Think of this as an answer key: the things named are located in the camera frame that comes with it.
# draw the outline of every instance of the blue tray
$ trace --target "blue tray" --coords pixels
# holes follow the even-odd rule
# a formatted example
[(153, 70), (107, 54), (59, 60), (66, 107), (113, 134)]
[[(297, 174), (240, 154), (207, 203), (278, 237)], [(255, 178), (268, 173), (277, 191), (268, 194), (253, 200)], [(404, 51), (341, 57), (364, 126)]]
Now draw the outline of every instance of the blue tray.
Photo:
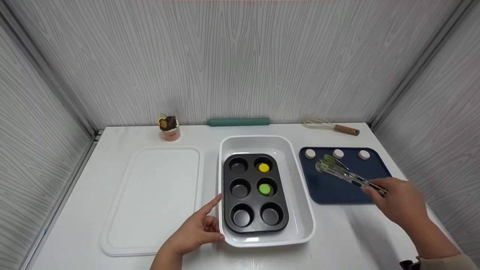
[[(318, 204), (369, 204), (373, 202), (359, 187), (340, 178), (318, 172), (315, 169), (315, 159), (309, 160), (305, 157), (307, 149), (315, 151), (316, 158), (319, 159), (323, 159), (324, 154), (333, 156), (335, 149), (342, 150), (345, 155), (340, 161), (352, 172), (367, 180), (392, 176), (378, 153), (370, 148), (304, 147), (300, 149), (300, 163), (310, 197)], [(361, 150), (369, 152), (370, 158), (362, 160), (358, 156)]]

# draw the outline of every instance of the teal rolling pin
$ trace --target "teal rolling pin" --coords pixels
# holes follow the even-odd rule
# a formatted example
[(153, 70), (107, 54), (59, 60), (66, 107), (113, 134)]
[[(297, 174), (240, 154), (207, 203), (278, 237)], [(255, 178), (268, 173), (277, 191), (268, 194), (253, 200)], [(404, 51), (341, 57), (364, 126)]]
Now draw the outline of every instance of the teal rolling pin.
[(210, 119), (209, 126), (243, 126), (243, 125), (269, 125), (270, 118), (224, 118)]

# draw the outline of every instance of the yellow ball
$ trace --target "yellow ball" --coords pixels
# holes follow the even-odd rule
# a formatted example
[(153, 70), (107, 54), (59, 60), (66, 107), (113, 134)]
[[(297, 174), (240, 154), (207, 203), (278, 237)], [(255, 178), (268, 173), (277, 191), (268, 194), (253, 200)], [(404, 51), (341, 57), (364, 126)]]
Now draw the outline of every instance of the yellow ball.
[(270, 167), (265, 163), (260, 163), (260, 165), (258, 165), (258, 170), (261, 172), (268, 172)]

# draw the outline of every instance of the black muffin tin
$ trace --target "black muffin tin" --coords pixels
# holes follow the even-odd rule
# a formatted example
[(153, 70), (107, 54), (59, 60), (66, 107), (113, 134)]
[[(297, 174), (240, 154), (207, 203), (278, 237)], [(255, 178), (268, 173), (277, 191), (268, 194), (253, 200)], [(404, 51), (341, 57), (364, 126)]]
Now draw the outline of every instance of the black muffin tin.
[[(265, 163), (268, 172), (258, 166)], [(262, 195), (261, 184), (271, 186)], [(275, 159), (267, 154), (238, 154), (223, 163), (223, 212), (227, 226), (236, 233), (265, 233), (283, 230), (288, 209)]]

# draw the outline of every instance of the finger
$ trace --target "finger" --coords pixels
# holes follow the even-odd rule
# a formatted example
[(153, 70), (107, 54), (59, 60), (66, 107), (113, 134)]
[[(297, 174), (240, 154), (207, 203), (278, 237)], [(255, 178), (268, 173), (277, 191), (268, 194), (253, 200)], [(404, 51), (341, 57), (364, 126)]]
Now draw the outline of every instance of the finger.
[(211, 226), (215, 228), (218, 225), (218, 219), (214, 216), (206, 216), (204, 217), (204, 221), (206, 226)]
[(201, 243), (207, 244), (207, 243), (215, 243), (215, 242), (221, 242), (225, 240), (225, 236), (221, 233), (208, 233), (204, 232), (201, 236)]
[(373, 201), (373, 203), (378, 207), (380, 208), (381, 206), (383, 206), (384, 202), (385, 202), (385, 199), (376, 191), (374, 190), (373, 188), (371, 187), (364, 187), (362, 189), (363, 192), (365, 192), (368, 197), (370, 197)]
[(212, 211), (213, 207), (215, 207), (221, 199), (222, 199), (222, 194), (218, 194), (217, 196), (215, 196), (215, 198), (213, 198), (213, 200), (211, 200), (209, 203), (207, 203), (202, 208), (200, 208), (200, 210), (198, 210), (197, 213), (208, 215), (208, 213)]
[(402, 183), (402, 180), (393, 177), (387, 177), (372, 179), (369, 182), (375, 185), (382, 186), (388, 190), (394, 190), (398, 184)]

